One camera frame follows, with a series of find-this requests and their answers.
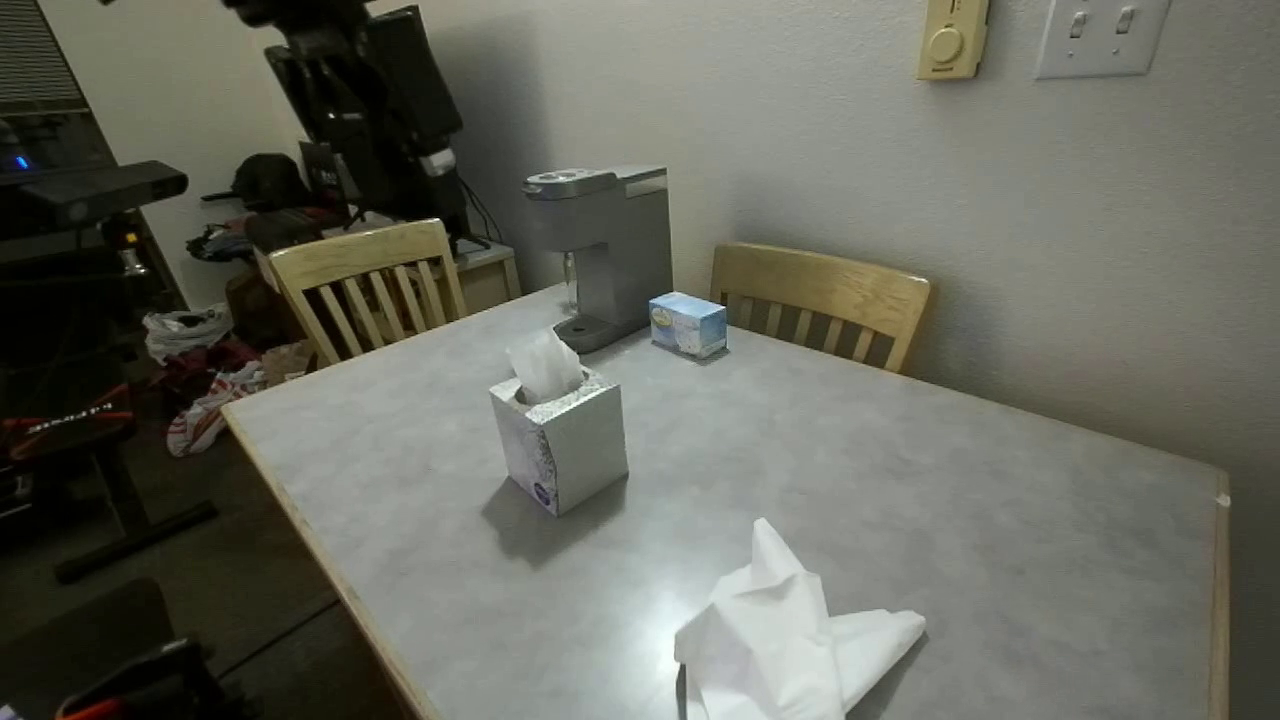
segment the white napkin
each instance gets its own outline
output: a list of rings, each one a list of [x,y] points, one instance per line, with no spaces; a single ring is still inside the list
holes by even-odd
[[[557,331],[541,331],[537,342],[510,348],[506,357],[510,357],[510,371],[521,380],[524,405],[568,397],[586,376],[585,359]]]
[[[921,635],[914,611],[828,615],[823,581],[756,520],[752,566],[721,577],[674,631],[688,715],[843,720]]]

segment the wall plate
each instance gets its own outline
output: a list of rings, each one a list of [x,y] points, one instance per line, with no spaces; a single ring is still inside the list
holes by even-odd
[[[1169,0],[1057,0],[1034,78],[1142,78],[1154,59]]]

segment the clutter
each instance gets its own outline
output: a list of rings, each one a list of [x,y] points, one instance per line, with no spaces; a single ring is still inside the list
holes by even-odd
[[[126,432],[137,422],[126,384],[110,384],[84,409],[58,416],[0,416],[0,467],[53,456],[72,446]]]
[[[258,390],[305,376],[317,365],[310,345],[280,345],[236,371],[214,371],[209,394],[196,397],[181,416],[169,422],[169,456],[203,451],[229,423],[223,405],[250,397]]]
[[[707,359],[727,348],[727,311],[725,306],[666,292],[646,300],[646,338],[666,351]]]
[[[209,263],[231,263],[250,259],[250,240],[244,231],[244,222],[209,223],[196,240],[189,240],[189,254]]]
[[[542,331],[510,351],[516,380],[491,384],[506,478],[551,516],[629,478],[619,390]]]
[[[256,359],[256,348],[246,348],[238,338],[220,338],[214,345],[169,357],[156,376],[161,412],[181,416],[212,390],[220,371],[236,371],[246,359]]]
[[[29,474],[0,467],[0,520],[25,516],[36,503],[36,483]]]
[[[914,611],[828,615],[823,581],[756,520],[752,566],[721,577],[674,631],[688,715],[843,720],[921,635]]]
[[[189,351],[189,348],[209,348],[220,338],[231,331],[231,320],[223,311],[146,311],[146,357],[156,365]]]
[[[286,300],[250,267],[229,281],[236,338],[250,348],[295,345],[305,331]]]
[[[203,202],[238,202],[250,211],[305,209],[310,202],[300,170],[284,154],[256,154],[236,170],[229,192]]]

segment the crumpled napkin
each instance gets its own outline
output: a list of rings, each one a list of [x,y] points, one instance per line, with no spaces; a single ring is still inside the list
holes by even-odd
[[[688,715],[843,720],[921,635],[914,611],[828,615],[823,581],[756,520],[752,566],[721,577],[674,631]]]

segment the light switch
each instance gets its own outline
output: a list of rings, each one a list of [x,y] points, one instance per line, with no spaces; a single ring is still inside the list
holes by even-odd
[[[921,79],[973,79],[987,49],[987,0],[927,0]]]
[[[1169,0],[1057,0],[1034,78],[1142,78]]]

